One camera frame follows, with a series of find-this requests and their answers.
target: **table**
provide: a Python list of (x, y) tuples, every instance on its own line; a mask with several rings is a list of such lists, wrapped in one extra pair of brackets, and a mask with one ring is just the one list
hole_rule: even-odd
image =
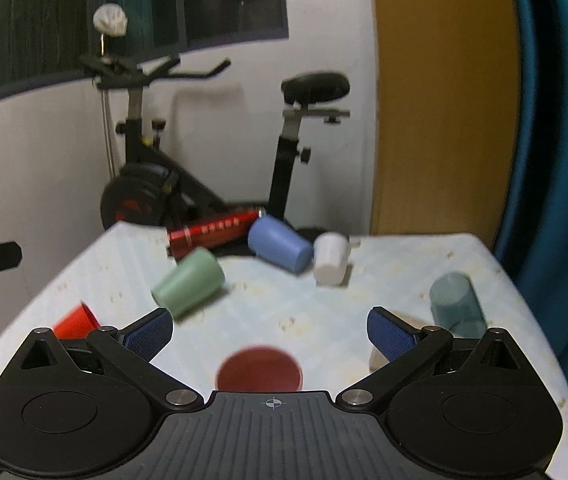
[[(70, 263), (0, 336), (0, 374), (30, 330), (53, 326), (80, 300), (102, 324), (123, 327), (157, 306), (149, 293), (174, 262), (161, 228), (119, 223)], [(467, 235), (363, 237), (347, 286), (321, 288), (256, 258), (221, 259), (223, 290), (176, 323), (153, 365), (205, 399), (225, 357), (248, 344), (273, 344), (298, 359), (305, 390), (331, 396), (368, 374), (366, 316), (374, 305), (432, 323), (430, 285), (467, 272), (489, 326), (509, 330), (560, 408), (564, 433), (548, 469), (568, 480), (568, 385), (525, 301), (478, 238)]]

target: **metal screw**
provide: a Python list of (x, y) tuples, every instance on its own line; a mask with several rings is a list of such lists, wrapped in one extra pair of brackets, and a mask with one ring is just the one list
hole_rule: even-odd
[(352, 390), (347, 390), (342, 393), (341, 398), (344, 402), (351, 406), (361, 406), (362, 404), (368, 404), (371, 400), (373, 400), (373, 394), (368, 390), (353, 388)]
[(193, 390), (173, 390), (166, 394), (166, 400), (175, 406), (185, 406), (197, 400), (197, 394)]

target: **exercise bike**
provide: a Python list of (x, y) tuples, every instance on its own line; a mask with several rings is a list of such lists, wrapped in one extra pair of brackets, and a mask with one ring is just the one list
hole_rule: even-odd
[[(231, 65), (229, 59), (206, 73), (171, 72), (179, 65), (179, 56), (170, 57), (149, 73), (144, 73), (129, 59), (86, 54), (81, 57), (81, 62), (94, 79), (97, 89), (128, 91), (126, 121), (118, 123), (115, 128), (117, 134), (125, 137), (126, 162), (119, 175), (106, 184), (102, 194), (100, 215), (104, 229), (117, 221), (176, 229), (197, 219), (246, 206), (262, 206), (269, 214), (283, 220), (295, 161), (299, 157), (303, 164), (307, 164), (311, 156), (310, 148), (298, 150), (302, 118), (324, 118), (327, 124), (339, 124), (341, 118), (350, 116), (348, 110), (313, 107), (346, 96), (350, 84), (345, 75), (316, 72), (285, 80), (281, 89), (288, 106), (283, 111), (284, 127), (277, 144), (269, 200), (266, 203), (227, 203), (160, 150), (165, 120), (153, 120), (153, 138), (143, 136), (142, 96), (144, 88), (158, 79), (213, 78)], [(310, 240), (323, 232), (319, 228), (299, 231)], [(217, 253), (250, 252), (243, 240), (220, 248)]]

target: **triangular cutout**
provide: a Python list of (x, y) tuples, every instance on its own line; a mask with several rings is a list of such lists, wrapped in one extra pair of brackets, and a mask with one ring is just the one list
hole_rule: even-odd
[(506, 368), (508, 370), (518, 370), (520, 367), (510, 354), (509, 348), (503, 341), (493, 341), (488, 350), (482, 357), (481, 363), (487, 366), (497, 368)]
[(33, 348), (30, 349), (28, 355), (21, 364), (22, 370), (30, 370), (31, 368), (41, 368), (44, 366), (52, 366), (57, 364), (57, 359), (52, 355), (52, 351), (45, 341), (35, 341)]

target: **wooden door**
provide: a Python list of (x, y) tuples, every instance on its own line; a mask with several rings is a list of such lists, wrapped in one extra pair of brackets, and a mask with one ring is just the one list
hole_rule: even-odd
[(471, 232), (489, 247), (519, 104), (514, 0), (375, 0), (375, 234)]

